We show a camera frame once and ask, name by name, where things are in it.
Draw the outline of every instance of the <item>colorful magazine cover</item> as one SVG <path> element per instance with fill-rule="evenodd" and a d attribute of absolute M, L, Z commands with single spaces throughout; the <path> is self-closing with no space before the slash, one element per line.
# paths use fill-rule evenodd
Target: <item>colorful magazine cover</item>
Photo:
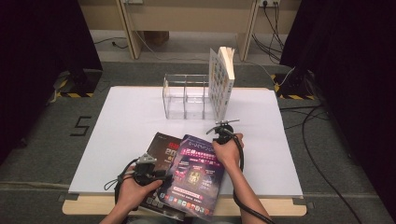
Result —
<path fill-rule="evenodd" d="M 212 144 L 186 134 L 168 174 L 173 181 L 158 190 L 159 201 L 210 221 L 224 175 Z"/>
<path fill-rule="evenodd" d="M 177 149 L 181 139 L 163 133 L 156 133 L 151 144 L 148 147 L 147 153 L 157 159 L 155 162 L 156 170 L 168 170 L 171 167 L 172 161 L 177 154 Z M 177 210 L 167 204 L 156 200 L 156 191 L 153 191 L 139 204 L 139 208 L 144 208 L 149 211 L 161 214 L 163 216 L 171 217 L 177 220 L 184 220 L 186 214 Z"/>

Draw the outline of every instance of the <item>wrist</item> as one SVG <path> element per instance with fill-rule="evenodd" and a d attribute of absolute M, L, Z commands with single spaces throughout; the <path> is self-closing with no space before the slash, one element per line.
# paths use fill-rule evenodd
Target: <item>wrist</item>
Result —
<path fill-rule="evenodd" d="M 223 165 L 228 173 L 231 173 L 235 170 L 239 170 L 239 164 L 234 161 L 224 162 Z"/>

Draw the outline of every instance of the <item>table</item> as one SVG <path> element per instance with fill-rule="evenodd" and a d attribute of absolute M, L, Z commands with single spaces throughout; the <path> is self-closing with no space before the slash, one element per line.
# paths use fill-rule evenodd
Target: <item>table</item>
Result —
<path fill-rule="evenodd" d="M 142 5 L 125 2 L 118 0 L 117 4 L 133 59 L 140 56 L 143 31 L 236 33 L 240 59 L 244 61 L 248 56 L 257 0 L 144 0 Z"/>
<path fill-rule="evenodd" d="M 234 88 L 226 119 L 236 117 L 241 121 L 233 128 L 245 135 L 244 174 L 250 186 L 271 216 L 303 216 L 305 205 L 296 203 L 303 193 L 275 93 Z M 211 141 L 215 134 L 206 132 L 213 126 L 214 120 L 209 119 L 166 119 L 162 87 L 111 88 L 69 189 L 79 196 L 65 201 L 64 212 L 107 214 L 114 205 L 114 192 L 104 190 L 104 184 L 141 156 L 156 132 L 173 136 L 188 133 Z M 231 179 L 226 175 L 216 215 L 238 216 L 232 193 Z"/>

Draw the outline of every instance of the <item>electrical outlet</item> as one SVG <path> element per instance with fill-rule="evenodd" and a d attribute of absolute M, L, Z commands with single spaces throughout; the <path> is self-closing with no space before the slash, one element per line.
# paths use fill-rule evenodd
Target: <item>electrical outlet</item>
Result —
<path fill-rule="evenodd" d="M 267 7 L 275 7 L 276 3 L 279 6 L 280 0 L 260 0 L 259 7 L 263 7 L 263 2 L 267 2 Z"/>

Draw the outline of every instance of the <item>magazine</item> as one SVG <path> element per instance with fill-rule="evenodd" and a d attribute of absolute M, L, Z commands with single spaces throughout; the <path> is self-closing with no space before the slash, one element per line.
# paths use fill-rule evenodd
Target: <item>magazine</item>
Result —
<path fill-rule="evenodd" d="M 210 50 L 209 60 L 209 99 L 216 121 L 225 118 L 230 101 L 235 75 L 233 73 L 233 54 L 235 49 L 220 47 L 216 53 Z"/>
<path fill-rule="evenodd" d="M 147 153 L 157 159 L 155 162 L 154 171 L 168 170 L 172 164 L 174 157 L 177 154 L 181 139 L 163 133 L 156 133 L 148 147 Z M 155 191 L 151 192 L 139 204 L 139 208 L 143 208 L 160 215 L 164 215 L 177 220 L 184 220 L 186 214 L 177 210 L 167 204 L 163 204 L 156 200 L 157 194 Z"/>
<path fill-rule="evenodd" d="M 212 144 L 186 134 L 168 174 L 173 175 L 173 180 L 157 190 L 158 200 L 210 221 L 224 175 L 224 166 L 218 161 Z"/>

